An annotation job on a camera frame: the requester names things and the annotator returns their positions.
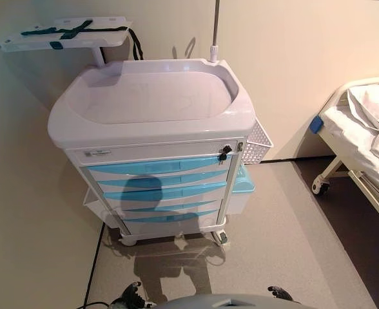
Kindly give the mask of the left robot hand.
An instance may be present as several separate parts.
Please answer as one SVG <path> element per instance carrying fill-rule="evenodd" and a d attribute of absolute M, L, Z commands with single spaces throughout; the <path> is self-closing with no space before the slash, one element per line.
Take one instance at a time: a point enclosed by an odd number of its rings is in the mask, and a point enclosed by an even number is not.
<path fill-rule="evenodd" d="M 141 309 L 156 307 L 155 303 L 145 300 L 138 294 L 138 289 L 141 285 L 140 281 L 131 283 L 120 297 L 112 301 L 108 308 Z"/>

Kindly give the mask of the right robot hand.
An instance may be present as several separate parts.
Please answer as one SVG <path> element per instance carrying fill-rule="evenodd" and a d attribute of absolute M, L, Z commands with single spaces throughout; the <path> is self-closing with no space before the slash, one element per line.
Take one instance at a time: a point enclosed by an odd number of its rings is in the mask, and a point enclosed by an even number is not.
<path fill-rule="evenodd" d="M 271 294 L 275 298 L 284 299 L 286 301 L 291 301 L 291 302 L 294 302 L 294 303 L 298 303 L 298 301 L 295 301 L 292 298 L 292 296 L 289 294 L 289 292 L 287 292 L 286 290 L 284 290 L 283 288 L 281 288 L 279 286 L 269 286 L 267 288 L 267 290 L 268 290 L 268 292 L 271 292 Z"/>

